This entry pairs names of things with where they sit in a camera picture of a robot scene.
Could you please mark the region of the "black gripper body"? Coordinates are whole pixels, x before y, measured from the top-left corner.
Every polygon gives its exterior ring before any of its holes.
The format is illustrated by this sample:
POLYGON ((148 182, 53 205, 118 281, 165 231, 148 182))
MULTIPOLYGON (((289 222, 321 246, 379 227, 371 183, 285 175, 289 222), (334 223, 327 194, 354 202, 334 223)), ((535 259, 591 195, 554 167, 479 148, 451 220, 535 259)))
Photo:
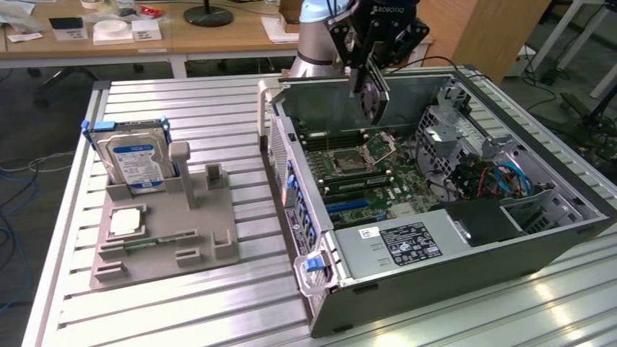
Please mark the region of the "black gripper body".
POLYGON ((417 17, 417 0, 355 1, 354 24, 367 25, 371 20, 385 20, 402 25, 411 23, 417 17))

